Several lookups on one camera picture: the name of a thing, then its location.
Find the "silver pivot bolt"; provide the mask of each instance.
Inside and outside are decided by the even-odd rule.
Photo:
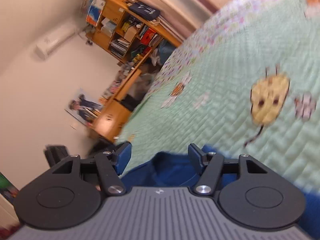
[[[115,186],[110,186],[108,188],[108,191],[111,194],[120,194],[120,193],[122,193],[124,191],[124,188],[121,187],[121,186],[115,185]]]
[[[196,192],[198,192],[199,194],[208,194],[209,192],[211,192],[211,188],[207,185],[200,185],[196,187]]]

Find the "air conditioner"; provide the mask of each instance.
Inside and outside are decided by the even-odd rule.
[[[42,59],[46,59],[63,42],[78,33],[80,28],[73,21],[68,21],[60,27],[50,31],[36,44],[36,53]]]

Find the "circular disc cover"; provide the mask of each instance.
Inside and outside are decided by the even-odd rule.
[[[30,226],[64,229],[89,219],[100,203],[100,193],[93,185],[71,174],[55,174],[25,186],[14,200],[14,209]]]
[[[294,223],[304,212],[302,192],[279,176],[252,174],[230,183],[219,195],[221,208],[253,228],[272,229]]]

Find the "mouse tail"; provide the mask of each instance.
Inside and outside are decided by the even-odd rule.
[[[259,137],[259,135],[262,133],[262,129],[263,129],[263,125],[260,127],[260,130],[259,130],[259,132],[257,133],[257,135],[254,136],[254,137],[252,137],[250,140],[246,141],[246,142],[243,144],[243,147],[245,148],[248,143],[251,143],[251,142],[255,141],[255,140]]]

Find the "yellow cartoon mouse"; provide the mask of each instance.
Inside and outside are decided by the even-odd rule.
[[[258,80],[251,88],[250,101],[251,115],[256,125],[261,125],[256,136],[244,143],[254,141],[262,132],[265,125],[272,123],[281,112],[285,99],[289,92],[290,79],[284,73],[278,73],[279,65],[276,65],[276,74]]]

